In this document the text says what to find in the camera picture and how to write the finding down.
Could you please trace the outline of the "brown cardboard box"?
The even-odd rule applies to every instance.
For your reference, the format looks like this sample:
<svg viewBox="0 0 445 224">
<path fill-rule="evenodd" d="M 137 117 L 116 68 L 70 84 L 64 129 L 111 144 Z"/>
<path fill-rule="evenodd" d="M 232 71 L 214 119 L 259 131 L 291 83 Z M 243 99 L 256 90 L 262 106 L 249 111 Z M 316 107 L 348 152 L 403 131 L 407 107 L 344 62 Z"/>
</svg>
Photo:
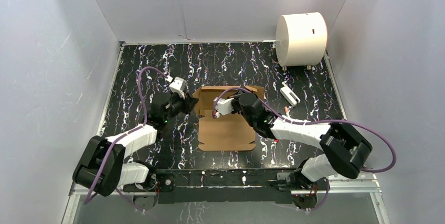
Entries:
<svg viewBox="0 0 445 224">
<path fill-rule="evenodd" d="M 199 101 L 195 112 L 198 122 L 198 148 L 202 151 L 251 151 L 255 148 L 256 132 L 240 114 L 212 117 L 213 100 L 229 86 L 203 86 L 193 93 Z"/>
</svg>

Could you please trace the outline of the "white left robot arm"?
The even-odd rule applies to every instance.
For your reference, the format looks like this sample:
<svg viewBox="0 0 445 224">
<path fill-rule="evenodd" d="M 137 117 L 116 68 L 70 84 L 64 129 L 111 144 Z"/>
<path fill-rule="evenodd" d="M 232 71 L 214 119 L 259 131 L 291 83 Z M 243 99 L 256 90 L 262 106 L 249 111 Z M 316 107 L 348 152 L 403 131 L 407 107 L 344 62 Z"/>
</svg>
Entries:
<svg viewBox="0 0 445 224">
<path fill-rule="evenodd" d="M 156 186 L 155 168 L 143 161 L 126 163 L 136 151 L 160 140 L 169 121 L 179 114 L 190 114 L 199 99 L 185 93 L 157 93 L 145 107 L 147 112 L 136 127 L 115 136 L 93 136 L 74 169 L 72 180 L 101 196 L 110 195 L 126 185 L 143 190 Z"/>
</svg>

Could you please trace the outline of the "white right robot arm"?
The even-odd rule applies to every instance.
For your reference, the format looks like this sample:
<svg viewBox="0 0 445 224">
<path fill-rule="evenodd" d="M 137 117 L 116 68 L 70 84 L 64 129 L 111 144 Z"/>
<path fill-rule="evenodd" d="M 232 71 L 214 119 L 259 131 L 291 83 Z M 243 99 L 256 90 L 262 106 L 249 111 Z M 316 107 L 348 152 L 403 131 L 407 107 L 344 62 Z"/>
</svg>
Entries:
<svg viewBox="0 0 445 224">
<path fill-rule="evenodd" d="M 372 152 L 371 143 L 352 125 L 341 120 L 318 123 L 290 119 L 267 110 L 254 93 L 239 91 L 230 96 L 233 113 L 241 114 L 256 133 L 274 140 L 289 140 L 322 150 L 306 159 L 295 171 L 296 184 L 310 189 L 332 175 L 355 179 Z"/>
</svg>

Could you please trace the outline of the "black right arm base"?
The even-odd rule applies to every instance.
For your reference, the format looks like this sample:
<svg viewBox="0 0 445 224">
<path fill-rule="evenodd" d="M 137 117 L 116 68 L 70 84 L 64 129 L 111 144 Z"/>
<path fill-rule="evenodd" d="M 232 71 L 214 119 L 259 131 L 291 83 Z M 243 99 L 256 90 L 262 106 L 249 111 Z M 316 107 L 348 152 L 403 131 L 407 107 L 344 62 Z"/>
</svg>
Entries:
<svg viewBox="0 0 445 224">
<path fill-rule="evenodd" d="M 306 212 L 319 209 L 326 202 L 331 189 L 327 178 L 312 182 L 300 172 L 277 173 L 276 179 L 269 183 L 279 191 L 304 191 L 302 194 L 292 194 L 292 202 L 299 210 Z M 317 194 L 320 189 L 325 189 L 325 195 L 318 201 Z"/>
</svg>

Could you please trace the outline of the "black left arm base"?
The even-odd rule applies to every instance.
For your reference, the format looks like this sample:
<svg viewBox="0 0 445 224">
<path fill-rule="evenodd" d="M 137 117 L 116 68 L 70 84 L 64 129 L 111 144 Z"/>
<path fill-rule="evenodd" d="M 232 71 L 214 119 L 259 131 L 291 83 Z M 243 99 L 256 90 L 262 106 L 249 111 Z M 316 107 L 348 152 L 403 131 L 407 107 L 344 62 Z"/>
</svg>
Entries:
<svg viewBox="0 0 445 224">
<path fill-rule="evenodd" d="M 132 183 L 122 186 L 122 193 L 132 195 L 129 201 L 135 206 L 135 211 L 146 214 L 160 199 L 161 193 L 174 191 L 175 175 L 172 173 L 149 173 L 143 183 Z"/>
</svg>

